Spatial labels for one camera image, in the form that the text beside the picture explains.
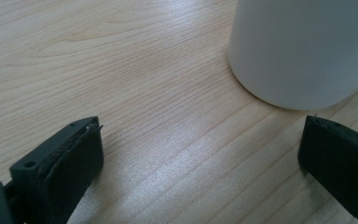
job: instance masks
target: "wooden table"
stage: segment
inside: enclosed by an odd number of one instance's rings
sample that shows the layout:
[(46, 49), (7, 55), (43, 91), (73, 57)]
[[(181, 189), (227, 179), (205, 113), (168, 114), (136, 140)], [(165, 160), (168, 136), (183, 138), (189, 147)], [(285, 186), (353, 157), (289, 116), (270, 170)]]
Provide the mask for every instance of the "wooden table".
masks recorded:
[(70, 223), (358, 223), (296, 160), (321, 111), (250, 94), (227, 63), (234, 0), (0, 0), (0, 181), (99, 116), (105, 164)]

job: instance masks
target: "white cylindrical object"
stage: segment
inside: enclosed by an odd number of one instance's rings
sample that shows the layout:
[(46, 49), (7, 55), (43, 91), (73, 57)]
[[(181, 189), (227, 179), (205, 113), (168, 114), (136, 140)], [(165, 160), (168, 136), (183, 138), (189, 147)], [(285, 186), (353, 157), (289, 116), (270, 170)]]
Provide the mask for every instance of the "white cylindrical object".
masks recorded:
[(270, 104), (336, 104), (358, 90), (358, 0), (239, 0), (228, 59)]

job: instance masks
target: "wood grain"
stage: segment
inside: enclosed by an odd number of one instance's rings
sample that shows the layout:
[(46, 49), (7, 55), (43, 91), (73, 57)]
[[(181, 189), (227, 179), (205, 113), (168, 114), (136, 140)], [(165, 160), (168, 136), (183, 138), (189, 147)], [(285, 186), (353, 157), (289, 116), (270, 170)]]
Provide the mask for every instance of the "wood grain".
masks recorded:
[(358, 223), (299, 170), (308, 114), (358, 131), (358, 92), (289, 111), (231, 73), (235, 1), (0, 0), (0, 180), (99, 116), (105, 165), (70, 223)]

